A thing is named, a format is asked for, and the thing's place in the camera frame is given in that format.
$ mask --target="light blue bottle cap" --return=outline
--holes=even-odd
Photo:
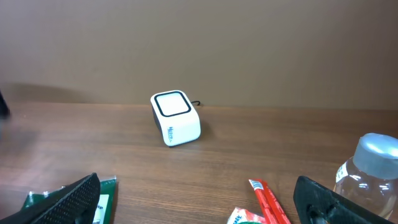
[[[359,139],[354,165],[378,179],[398,179],[398,139],[369,133]]]

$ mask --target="snack package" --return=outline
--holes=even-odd
[[[262,180],[249,180],[260,203],[262,214],[271,224],[290,224],[285,212],[277,201],[275,195]]]
[[[93,224],[109,224],[109,221],[111,219],[112,203],[115,190],[116,176],[107,179],[101,179],[101,195],[99,196],[97,209],[95,210]],[[47,198],[49,195],[56,191],[53,191],[51,193],[43,192],[42,194],[29,192],[28,196],[25,199],[24,205],[22,206],[22,209],[27,208]]]
[[[264,217],[253,214],[246,209],[243,208],[235,208],[232,212],[231,216],[228,218],[227,224],[238,224],[238,223],[260,223],[260,224],[269,224],[266,222]]]

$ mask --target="plastic bottle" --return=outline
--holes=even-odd
[[[334,191],[388,219],[397,203],[398,139],[369,133],[336,174]]]

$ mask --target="green package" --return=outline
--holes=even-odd
[[[112,203],[115,190],[116,176],[109,179],[101,180],[101,195],[99,196],[93,224],[109,224],[109,221],[111,219]],[[35,194],[30,192],[25,199],[22,209],[32,206],[33,204],[47,198],[49,195],[53,194],[56,191],[53,191],[51,193],[43,192],[42,194]]]

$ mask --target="wood grain surface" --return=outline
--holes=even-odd
[[[268,181],[287,216],[297,177],[333,188],[362,135],[398,136],[397,111],[198,107],[202,134],[166,147],[147,105],[10,103],[0,141],[0,218],[29,191],[92,172],[119,180],[114,223],[226,223],[260,213],[248,179]],[[398,221],[396,213],[392,221]]]

